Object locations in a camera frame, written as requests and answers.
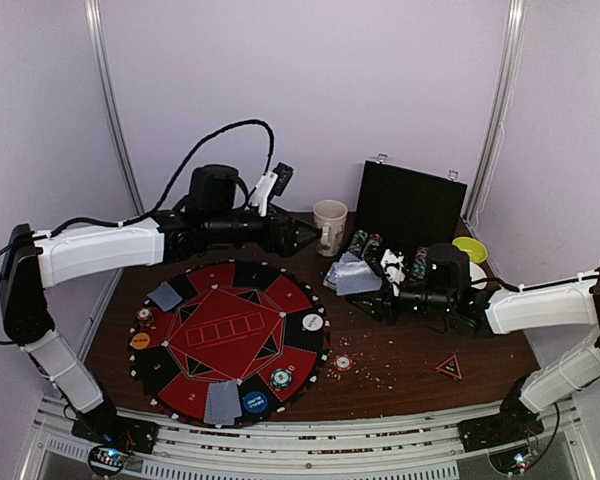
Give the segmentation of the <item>grey playing card deck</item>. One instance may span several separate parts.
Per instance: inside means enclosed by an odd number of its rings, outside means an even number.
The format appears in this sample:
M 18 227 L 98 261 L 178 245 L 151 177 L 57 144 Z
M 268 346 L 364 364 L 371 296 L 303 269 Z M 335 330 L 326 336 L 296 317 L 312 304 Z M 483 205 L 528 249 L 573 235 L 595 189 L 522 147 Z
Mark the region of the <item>grey playing card deck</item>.
M 365 260 L 345 252 L 332 263 L 323 285 L 334 290 L 337 296 L 348 296 L 378 291 L 382 279 Z

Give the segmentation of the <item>white dealer button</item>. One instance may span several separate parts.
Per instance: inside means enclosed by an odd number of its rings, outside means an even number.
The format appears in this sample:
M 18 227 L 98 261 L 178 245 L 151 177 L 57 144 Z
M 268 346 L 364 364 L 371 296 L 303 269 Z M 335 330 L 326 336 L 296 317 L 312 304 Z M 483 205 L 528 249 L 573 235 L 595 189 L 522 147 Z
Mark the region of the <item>white dealer button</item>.
M 302 318 L 302 329 L 309 332 L 316 332 L 324 327 L 324 318 L 316 313 L 309 313 Z

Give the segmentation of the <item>orange white chip stack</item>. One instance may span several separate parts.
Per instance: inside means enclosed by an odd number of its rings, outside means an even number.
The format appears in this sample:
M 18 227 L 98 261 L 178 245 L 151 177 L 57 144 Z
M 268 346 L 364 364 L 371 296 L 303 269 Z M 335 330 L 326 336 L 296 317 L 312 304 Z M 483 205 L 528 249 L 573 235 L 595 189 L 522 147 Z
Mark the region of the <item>orange white chip stack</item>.
M 353 361 L 348 355 L 340 354 L 335 357 L 334 366 L 338 371 L 349 371 L 353 366 Z

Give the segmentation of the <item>green white chip stack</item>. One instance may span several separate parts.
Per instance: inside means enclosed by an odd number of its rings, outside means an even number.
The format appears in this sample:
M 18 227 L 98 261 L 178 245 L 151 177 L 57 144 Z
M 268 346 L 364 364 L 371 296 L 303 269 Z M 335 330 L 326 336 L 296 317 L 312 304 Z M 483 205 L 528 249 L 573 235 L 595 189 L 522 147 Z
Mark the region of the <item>green white chip stack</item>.
M 271 385 L 275 390 L 284 390 L 288 388 L 293 381 L 292 371 L 286 368 L 279 368 L 272 372 Z

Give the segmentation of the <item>grey dealt playing cards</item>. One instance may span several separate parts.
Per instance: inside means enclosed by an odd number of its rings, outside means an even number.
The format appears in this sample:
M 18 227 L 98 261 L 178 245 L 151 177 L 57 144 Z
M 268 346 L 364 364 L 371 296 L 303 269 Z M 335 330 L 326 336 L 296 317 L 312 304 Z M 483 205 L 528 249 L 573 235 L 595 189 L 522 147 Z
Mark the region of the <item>grey dealt playing cards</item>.
M 168 282 L 162 282 L 155 290 L 148 293 L 147 297 L 162 311 L 170 311 L 183 301 L 181 295 Z

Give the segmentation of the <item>blue small blind button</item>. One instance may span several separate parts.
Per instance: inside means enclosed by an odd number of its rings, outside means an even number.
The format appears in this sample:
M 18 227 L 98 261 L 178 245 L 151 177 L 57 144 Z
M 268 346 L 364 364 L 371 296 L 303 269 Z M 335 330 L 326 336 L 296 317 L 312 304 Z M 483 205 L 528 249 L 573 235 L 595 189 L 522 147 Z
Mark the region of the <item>blue small blind button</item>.
M 249 414 L 260 414 L 268 408 L 268 397 L 260 391 L 247 393 L 243 398 L 244 410 Z

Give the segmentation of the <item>red white chip stack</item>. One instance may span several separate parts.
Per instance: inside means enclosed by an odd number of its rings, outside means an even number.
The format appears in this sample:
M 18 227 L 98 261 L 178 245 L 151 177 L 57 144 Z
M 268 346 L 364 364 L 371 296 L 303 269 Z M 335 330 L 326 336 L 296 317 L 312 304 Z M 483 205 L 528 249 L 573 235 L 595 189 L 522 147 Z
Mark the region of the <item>red white chip stack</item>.
M 151 327 L 153 325 L 153 313 L 150 307 L 140 308 L 136 312 L 136 320 L 141 327 Z

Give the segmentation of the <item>orange big blind button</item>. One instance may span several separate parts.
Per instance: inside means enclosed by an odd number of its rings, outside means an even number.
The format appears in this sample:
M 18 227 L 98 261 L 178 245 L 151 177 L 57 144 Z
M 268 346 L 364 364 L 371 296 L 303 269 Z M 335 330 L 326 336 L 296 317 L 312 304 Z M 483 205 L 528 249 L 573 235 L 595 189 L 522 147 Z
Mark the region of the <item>orange big blind button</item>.
M 151 337 L 146 332 L 139 332 L 131 337 L 129 346 L 137 351 L 148 348 L 151 344 Z

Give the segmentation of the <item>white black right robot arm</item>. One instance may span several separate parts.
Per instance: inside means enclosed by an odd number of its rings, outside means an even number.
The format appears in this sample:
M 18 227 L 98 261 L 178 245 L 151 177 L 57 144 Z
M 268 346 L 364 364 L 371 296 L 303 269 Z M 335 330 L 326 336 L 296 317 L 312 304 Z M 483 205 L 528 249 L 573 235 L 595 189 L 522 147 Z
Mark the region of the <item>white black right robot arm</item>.
M 357 303 L 377 321 L 393 324 L 407 312 L 442 316 L 470 337 L 559 325 L 590 325 L 592 331 L 553 363 L 520 378 L 503 400 L 492 430 L 515 440 L 531 420 L 556 401 L 600 378 L 600 265 L 574 277 L 531 286 L 472 279 L 467 253 L 449 243 L 426 248 L 419 269 L 405 271 L 388 252 L 380 289 Z

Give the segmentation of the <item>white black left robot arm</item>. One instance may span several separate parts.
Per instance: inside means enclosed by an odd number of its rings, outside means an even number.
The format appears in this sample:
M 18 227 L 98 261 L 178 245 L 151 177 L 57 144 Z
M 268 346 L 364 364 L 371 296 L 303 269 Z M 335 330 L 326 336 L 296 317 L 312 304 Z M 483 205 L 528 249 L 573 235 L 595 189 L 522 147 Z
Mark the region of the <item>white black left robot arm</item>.
M 317 233 L 272 203 L 292 176 L 292 167 L 280 163 L 244 188 L 235 168 L 212 164 L 194 170 L 175 206 L 141 219 L 83 219 L 66 230 L 14 226 L 0 271 L 8 342 L 43 370 L 91 434 L 103 444 L 117 442 L 123 421 L 79 353 L 94 330 L 88 316 L 107 303 L 115 276 L 128 267 L 177 263 L 216 245 L 255 243 L 281 257 L 296 254 L 307 244 L 301 236 L 315 240 Z M 239 188 L 246 196 L 241 207 L 233 199 Z

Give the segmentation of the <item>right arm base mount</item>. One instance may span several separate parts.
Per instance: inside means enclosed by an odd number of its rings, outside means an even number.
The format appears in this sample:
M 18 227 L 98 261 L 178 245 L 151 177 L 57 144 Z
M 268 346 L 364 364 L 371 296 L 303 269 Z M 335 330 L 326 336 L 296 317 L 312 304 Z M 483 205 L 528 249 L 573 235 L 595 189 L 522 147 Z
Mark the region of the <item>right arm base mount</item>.
M 506 445 L 544 432 L 539 415 L 534 413 L 497 413 L 463 420 L 457 427 L 465 452 Z

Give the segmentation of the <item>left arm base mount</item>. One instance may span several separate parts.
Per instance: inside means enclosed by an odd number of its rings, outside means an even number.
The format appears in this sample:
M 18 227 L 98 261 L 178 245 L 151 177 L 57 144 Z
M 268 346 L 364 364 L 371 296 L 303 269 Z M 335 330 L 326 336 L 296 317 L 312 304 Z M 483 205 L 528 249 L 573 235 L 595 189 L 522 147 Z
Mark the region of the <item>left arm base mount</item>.
M 153 452 L 159 431 L 157 423 L 121 416 L 108 400 L 87 413 L 72 405 L 69 407 L 75 414 L 71 430 L 73 436 L 113 447 L 124 453 Z

